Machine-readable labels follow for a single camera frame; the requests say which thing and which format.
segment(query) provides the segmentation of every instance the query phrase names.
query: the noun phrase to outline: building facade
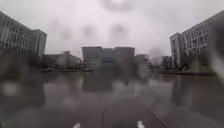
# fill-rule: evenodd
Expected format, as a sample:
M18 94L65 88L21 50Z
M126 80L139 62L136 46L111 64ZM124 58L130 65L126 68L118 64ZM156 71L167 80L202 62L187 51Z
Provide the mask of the building facade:
M130 70L134 66L135 48L115 47L114 49L115 65L124 70Z
M209 34L211 33L209 27L213 22L224 18L224 11L210 17L209 19L193 26L192 28L177 33L170 37L171 53L173 59L173 66L175 64L181 66L181 56L194 55L199 56L206 54Z
M91 69L98 69L102 64L102 47L82 47L83 61Z
M31 30L0 11L0 53L7 50L42 57L47 34Z
M44 66L48 68L74 68L81 62L80 58L70 54L69 51L61 54L46 54L44 56Z

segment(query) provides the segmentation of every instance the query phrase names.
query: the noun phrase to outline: distant building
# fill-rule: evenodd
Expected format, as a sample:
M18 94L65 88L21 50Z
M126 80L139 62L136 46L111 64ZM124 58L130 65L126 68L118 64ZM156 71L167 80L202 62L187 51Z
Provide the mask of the distant building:
M115 47L114 58L117 68L125 74L133 73L135 63L135 49L132 47Z
M138 54L135 56L135 63L139 70L148 69L148 55Z
M135 56L135 61L137 63L147 63L148 55L146 55L146 54L138 54L138 55Z
M102 55L102 63L113 63L114 62L114 49L104 48Z
M0 52L11 50L42 57L47 34L41 30L31 30L0 11Z
M102 55L102 69L114 68L114 49L113 48L104 48Z
M91 69L98 69L102 64L102 47L82 47L83 61Z
M46 66L52 68L73 68L76 65L81 64L81 59L71 55L66 51L61 54L47 54L44 56L44 62Z
M123 61L125 59L134 59L135 48L132 47L115 47L114 50L115 61Z
M181 55L201 55L206 53L209 37L209 25L218 19L224 18L224 11L193 26L192 28L177 33L170 37L173 66L181 66Z

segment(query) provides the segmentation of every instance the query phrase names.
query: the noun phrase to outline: multi-story building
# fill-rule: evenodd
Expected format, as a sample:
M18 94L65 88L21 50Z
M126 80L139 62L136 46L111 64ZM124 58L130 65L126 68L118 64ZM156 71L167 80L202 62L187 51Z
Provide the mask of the multi-story building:
M115 47L114 58L115 64L120 68L132 68L134 64L135 48L132 47Z
M47 34L41 30L31 30L0 11L0 52L11 50L42 57Z
M114 62L114 49L113 48L104 48L102 55L103 63L113 63Z
M206 52L208 37L211 33L210 24L218 19L224 18L224 11L210 17L209 19L193 26L192 28L177 33L170 37L173 66L181 66L181 55L201 55Z
M81 64L81 59L65 51L60 54L46 54L44 56L44 66L50 68L73 68Z
M82 47L83 61L91 69L101 67L103 48L102 47Z

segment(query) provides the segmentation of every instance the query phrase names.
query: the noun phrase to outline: sky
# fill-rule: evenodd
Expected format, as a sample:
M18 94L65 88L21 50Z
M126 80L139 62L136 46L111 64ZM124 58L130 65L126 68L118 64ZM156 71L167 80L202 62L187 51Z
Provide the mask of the sky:
M131 46L136 54L155 57L171 54L172 34L224 9L223 0L126 0L130 6L123 10L105 1L0 0L0 10L46 32L47 54L70 51L81 57L82 46Z

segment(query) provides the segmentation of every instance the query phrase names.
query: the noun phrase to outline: window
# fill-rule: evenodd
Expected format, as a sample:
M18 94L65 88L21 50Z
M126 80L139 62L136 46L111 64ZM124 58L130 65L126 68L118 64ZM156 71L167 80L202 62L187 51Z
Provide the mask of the window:
M2 22L2 26L4 27L5 26L5 19L3 19L3 22Z

